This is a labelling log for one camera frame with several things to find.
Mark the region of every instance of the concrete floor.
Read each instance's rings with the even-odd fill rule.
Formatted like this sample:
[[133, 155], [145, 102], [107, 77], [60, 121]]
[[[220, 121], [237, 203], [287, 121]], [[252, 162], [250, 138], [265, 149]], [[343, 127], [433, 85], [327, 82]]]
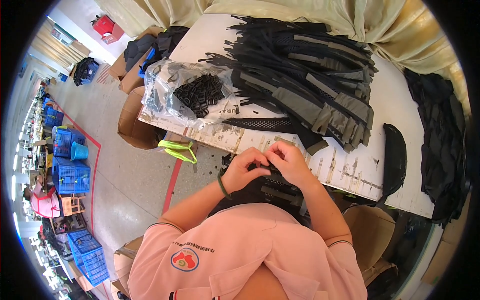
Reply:
[[[88, 163], [95, 182], [91, 181], [93, 194], [87, 194], [84, 199], [84, 216], [89, 230], [103, 246], [110, 280], [114, 281], [117, 279], [114, 251], [143, 235], [146, 228], [156, 222], [176, 159], [166, 153], [134, 148], [117, 134], [127, 95], [118, 89], [119, 82], [112, 77], [99, 79], [107, 67], [107, 64], [100, 65], [91, 84], [77, 87], [69, 78], [66, 83], [58, 81], [50, 85], [48, 92], [71, 119], [65, 117], [63, 122], [75, 123], [90, 135], [87, 137]], [[216, 180], [225, 154], [200, 146], [196, 173], [191, 163], [183, 162], [170, 206]], [[93, 292], [100, 299], [114, 299], [108, 281]]]

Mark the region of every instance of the pink polo shirt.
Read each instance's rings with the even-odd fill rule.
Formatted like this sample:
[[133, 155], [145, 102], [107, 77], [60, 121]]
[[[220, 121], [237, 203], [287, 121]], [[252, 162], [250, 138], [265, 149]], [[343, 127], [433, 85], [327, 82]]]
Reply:
[[232, 300], [264, 263], [290, 300], [367, 299], [348, 242], [324, 240], [266, 203], [222, 210], [182, 233], [150, 226], [133, 262], [132, 300]]

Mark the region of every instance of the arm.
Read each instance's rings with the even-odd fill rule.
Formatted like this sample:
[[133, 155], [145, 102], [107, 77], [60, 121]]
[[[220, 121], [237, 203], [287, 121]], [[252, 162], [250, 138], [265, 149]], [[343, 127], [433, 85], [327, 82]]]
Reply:
[[327, 246], [336, 241], [352, 243], [352, 235], [337, 205], [324, 186], [310, 172], [300, 150], [284, 142], [276, 142], [265, 152], [268, 160], [282, 173], [285, 180], [303, 193], [312, 219], [313, 230]]
[[[270, 175], [264, 168], [248, 171], [251, 163], [268, 166], [266, 157], [257, 149], [249, 148], [233, 158], [230, 166], [222, 177], [222, 184], [227, 193], [243, 189], [250, 181], [262, 175]], [[187, 231], [199, 225], [215, 206], [223, 199], [224, 194], [218, 181], [212, 182], [192, 196], [169, 209], [159, 219], [159, 222], [171, 223]]]

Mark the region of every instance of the worker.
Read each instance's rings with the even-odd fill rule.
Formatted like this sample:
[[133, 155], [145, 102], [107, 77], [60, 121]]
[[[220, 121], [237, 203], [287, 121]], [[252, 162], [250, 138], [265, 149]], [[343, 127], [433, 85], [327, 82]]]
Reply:
[[[303, 193], [312, 228], [267, 203], [209, 212], [273, 164]], [[367, 299], [352, 235], [300, 150], [276, 142], [249, 148], [220, 180], [169, 209], [151, 225], [128, 281], [133, 300]]]
[[55, 193], [55, 187], [52, 187], [47, 194], [42, 191], [43, 176], [36, 177], [37, 182], [33, 191], [29, 188], [24, 188], [23, 197], [30, 202], [33, 211], [40, 216], [46, 218], [54, 218], [62, 216], [59, 204], [59, 199]]

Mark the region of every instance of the beige curtain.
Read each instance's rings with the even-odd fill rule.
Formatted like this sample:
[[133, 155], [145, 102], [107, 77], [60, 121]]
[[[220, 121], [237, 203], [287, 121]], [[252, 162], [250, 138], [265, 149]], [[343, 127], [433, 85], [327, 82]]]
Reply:
[[83, 44], [74, 41], [67, 47], [54, 38], [50, 34], [52, 27], [53, 22], [46, 19], [32, 41], [32, 47], [35, 50], [55, 61], [63, 68], [68, 68], [72, 63], [78, 63], [88, 56], [90, 51]]
[[191, 27], [202, 13], [330, 24], [334, 34], [367, 42], [399, 69], [437, 73], [452, 81], [470, 115], [467, 85], [458, 59], [421, 0], [95, 0], [130, 36], [150, 25]]

